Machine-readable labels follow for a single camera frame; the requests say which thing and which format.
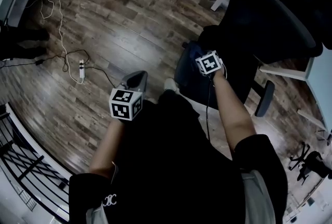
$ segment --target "wooden floor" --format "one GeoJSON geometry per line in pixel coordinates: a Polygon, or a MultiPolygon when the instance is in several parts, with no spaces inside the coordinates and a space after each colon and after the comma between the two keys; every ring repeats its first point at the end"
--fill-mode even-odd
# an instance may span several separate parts
{"type": "MultiPolygon", "coordinates": [[[[222,9],[211,11],[213,2],[209,0],[61,0],[61,3],[63,44],[67,50],[87,50],[91,56],[89,65],[103,68],[114,84],[128,73],[148,71],[147,96],[154,99],[162,93],[164,80],[174,75],[183,51],[182,42],[197,39],[204,26],[219,24],[224,15],[222,9]]],[[[51,6],[51,3],[44,6],[44,15],[50,13],[51,6]]],[[[58,1],[48,19],[44,20],[39,10],[39,3],[27,9],[30,16],[27,26],[45,27],[50,32],[50,41],[24,44],[45,46],[48,56],[64,55],[58,30],[61,19],[58,1]]],[[[79,77],[78,61],[82,58],[86,59],[84,53],[70,55],[75,78],[79,77]]],[[[0,102],[10,101],[38,140],[68,168],[79,173],[87,170],[111,121],[108,99],[112,87],[102,72],[93,69],[87,69],[86,81],[78,85],[68,73],[62,72],[62,66],[63,60],[56,58],[39,67],[3,68],[0,102]]],[[[304,69],[306,61],[284,61],[276,66],[304,69]]],[[[270,137],[285,166],[290,196],[301,202],[320,178],[312,173],[301,186],[296,182],[298,170],[287,169],[288,157],[296,154],[301,141],[319,150],[328,161],[331,157],[326,143],[317,141],[317,127],[296,113],[301,108],[320,118],[318,108],[304,82],[259,71],[256,80],[262,84],[267,80],[275,83],[273,102],[266,116],[253,117],[257,132],[270,137]]],[[[254,111],[258,101],[252,91],[246,106],[254,111]]],[[[205,107],[197,103],[193,106],[201,114],[205,129],[205,107]]],[[[209,121],[213,145],[229,157],[217,111],[209,110],[209,121]]]]}

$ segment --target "power strip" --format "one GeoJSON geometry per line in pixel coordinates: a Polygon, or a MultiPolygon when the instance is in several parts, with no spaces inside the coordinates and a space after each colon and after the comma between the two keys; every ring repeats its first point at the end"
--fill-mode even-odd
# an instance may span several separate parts
{"type": "Polygon", "coordinates": [[[79,60],[79,77],[85,79],[85,65],[84,60],[79,60]]]}

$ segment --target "chair backrest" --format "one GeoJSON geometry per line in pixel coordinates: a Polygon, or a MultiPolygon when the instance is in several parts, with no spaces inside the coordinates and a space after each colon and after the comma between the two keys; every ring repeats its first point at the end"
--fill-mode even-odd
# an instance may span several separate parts
{"type": "Polygon", "coordinates": [[[332,49],[332,0],[281,0],[324,46],[332,49]]]}
{"type": "Polygon", "coordinates": [[[223,38],[264,63],[314,57],[323,47],[280,0],[230,0],[223,38]]]}

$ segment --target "forearm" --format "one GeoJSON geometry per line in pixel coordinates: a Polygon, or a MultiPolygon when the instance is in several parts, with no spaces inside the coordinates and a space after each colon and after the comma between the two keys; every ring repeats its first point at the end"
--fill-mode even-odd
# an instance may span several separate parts
{"type": "Polygon", "coordinates": [[[227,142],[230,149],[234,150],[238,142],[256,134],[256,131],[248,111],[220,71],[213,82],[227,142]]]}
{"type": "Polygon", "coordinates": [[[112,162],[115,159],[123,135],[124,126],[125,125],[118,119],[114,119],[109,124],[106,135],[100,142],[90,163],[90,173],[111,178],[114,166],[112,162]]]}

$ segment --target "metal railing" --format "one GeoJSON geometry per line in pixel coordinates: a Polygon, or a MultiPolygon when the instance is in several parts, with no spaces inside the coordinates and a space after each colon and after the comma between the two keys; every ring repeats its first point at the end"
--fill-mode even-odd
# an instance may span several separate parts
{"type": "Polygon", "coordinates": [[[0,116],[0,138],[0,158],[19,186],[20,198],[30,210],[39,204],[58,222],[68,223],[68,209],[63,209],[68,208],[68,180],[24,139],[9,113],[0,116]]]}

